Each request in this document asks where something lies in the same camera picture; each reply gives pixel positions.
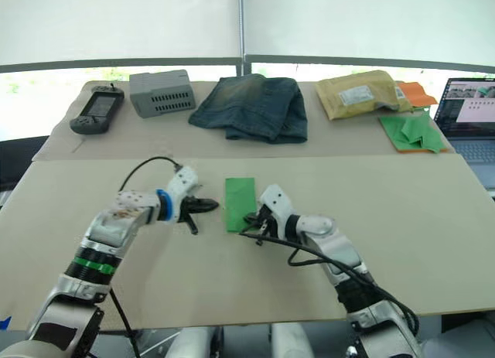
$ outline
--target denim jeans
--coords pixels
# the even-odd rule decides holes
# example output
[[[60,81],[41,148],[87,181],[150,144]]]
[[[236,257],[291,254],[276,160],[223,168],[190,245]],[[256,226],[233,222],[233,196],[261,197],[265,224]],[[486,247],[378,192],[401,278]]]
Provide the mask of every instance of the denim jeans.
[[[225,128],[227,139],[281,144],[303,143],[308,138],[304,100],[292,78],[260,74],[221,78],[189,123]]]

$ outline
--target black cable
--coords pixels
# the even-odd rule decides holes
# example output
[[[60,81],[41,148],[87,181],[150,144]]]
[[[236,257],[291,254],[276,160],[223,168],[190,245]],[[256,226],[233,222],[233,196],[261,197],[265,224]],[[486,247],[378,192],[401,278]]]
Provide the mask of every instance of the black cable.
[[[408,328],[411,330],[412,334],[416,336],[419,331],[419,318],[417,315],[406,305],[402,304],[399,302],[393,295],[391,295],[389,292],[385,291],[383,288],[378,286],[376,283],[372,282],[371,280],[365,278],[361,273],[355,271],[352,267],[350,267],[347,264],[344,264],[340,261],[334,260],[330,257],[327,257],[325,254],[322,254],[319,251],[313,250],[311,247],[307,247],[301,244],[297,244],[294,242],[289,242],[287,240],[280,240],[278,238],[274,237],[266,237],[266,236],[260,236],[257,234],[249,234],[247,233],[248,230],[250,230],[253,227],[259,227],[259,223],[252,223],[248,227],[244,228],[239,234],[244,237],[252,238],[258,241],[264,241],[266,240],[267,242],[272,242],[275,244],[282,244],[287,247],[292,247],[295,250],[292,252],[292,254],[289,256],[287,262],[290,266],[294,267],[301,267],[305,265],[311,265],[311,264],[322,264],[322,263],[327,263],[335,266],[336,268],[340,269],[343,273],[347,274],[350,278],[352,278],[354,281],[356,281],[359,285],[364,287],[366,290],[373,290],[381,297],[383,297],[385,300],[388,300],[389,302],[394,303],[404,314],[404,318],[406,323],[408,324]],[[293,259],[297,255],[299,251],[305,251],[309,254],[312,254],[318,259],[314,260],[307,260],[307,261],[299,261],[299,262],[294,262]]]
[[[118,189],[118,191],[120,192],[121,190],[123,190],[123,188],[125,188],[125,185],[127,184],[127,182],[129,181],[129,179],[131,178],[131,176],[133,176],[136,171],[138,171],[142,166],[146,165],[148,162],[155,161],[156,159],[164,159],[166,161],[169,161],[169,162],[173,163],[176,171],[179,170],[182,167],[180,164],[178,164],[177,162],[175,162],[173,159],[170,159],[169,157],[164,157],[164,156],[161,156],[161,155],[157,155],[156,157],[151,157],[150,159],[147,159],[146,161],[141,162],[139,165],[137,165],[136,167],[133,168],[133,170],[125,178],[124,182],[122,183],[122,185]]]
[[[136,342],[134,336],[134,331],[132,331],[131,325],[129,325],[129,321],[125,316],[124,309],[122,309],[120,302],[118,302],[117,296],[115,295],[113,288],[110,288],[110,296],[111,296],[111,300],[115,304],[115,308],[117,308],[118,314],[122,318],[122,322],[124,323],[125,331],[127,333],[127,337],[129,338],[129,341],[131,342],[132,349],[134,350],[134,354],[136,355],[136,358],[141,358],[141,354],[139,354],[138,343]]]

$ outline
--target green napkin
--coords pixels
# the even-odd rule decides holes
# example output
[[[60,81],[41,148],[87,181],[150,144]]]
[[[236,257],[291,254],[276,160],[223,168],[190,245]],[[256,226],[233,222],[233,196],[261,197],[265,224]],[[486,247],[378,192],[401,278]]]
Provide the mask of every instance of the green napkin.
[[[380,122],[395,148],[402,151],[428,149],[440,153],[445,145],[430,124],[428,113],[417,117],[380,117]]]
[[[240,232],[247,224],[244,216],[256,212],[254,178],[225,179],[227,232]]]

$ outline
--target beige table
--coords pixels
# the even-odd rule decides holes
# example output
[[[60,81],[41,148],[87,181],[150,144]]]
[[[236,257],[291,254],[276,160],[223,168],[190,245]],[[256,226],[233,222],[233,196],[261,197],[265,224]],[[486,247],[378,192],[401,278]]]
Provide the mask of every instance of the beige table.
[[[359,117],[329,121],[319,101],[315,83],[299,86],[308,118],[308,141],[298,145],[268,145],[259,141],[226,140],[223,130],[206,130],[187,123],[193,111],[180,111],[153,118],[140,118],[128,98],[128,82],[116,83],[126,94],[110,130],[102,135],[77,135],[69,129],[91,96],[93,86],[108,83],[89,82],[70,106],[66,117],[53,129],[35,160],[57,159],[143,159],[152,155],[180,158],[253,158],[309,157],[328,155],[386,155],[396,153],[372,112]],[[200,104],[213,89],[213,82],[193,83],[196,103]]]
[[[0,211],[0,319],[24,329],[73,258],[88,224],[140,160],[35,162]],[[224,179],[276,182],[300,213],[334,217],[381,286],[416,312],[495,308],[495,204],[456,154],[193,159],[201,196]],[[164,187],[171,167],[145,166],[130,189]],[[224,230],[223,208],[185,224],[144,227],[114,278],[135,328],[341,319],[320,266],[290,268],[289,249]],[[105,302],[104,329],[122,329]]]

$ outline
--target laptop keyboard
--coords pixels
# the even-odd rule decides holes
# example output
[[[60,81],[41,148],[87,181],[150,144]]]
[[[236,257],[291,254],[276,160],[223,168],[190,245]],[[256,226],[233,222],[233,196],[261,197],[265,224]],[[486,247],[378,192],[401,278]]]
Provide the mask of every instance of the laptop keyboard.
[[[495,162],[495,144],[459,143],[456,145],[456,152],[463,155],[467,162]]]

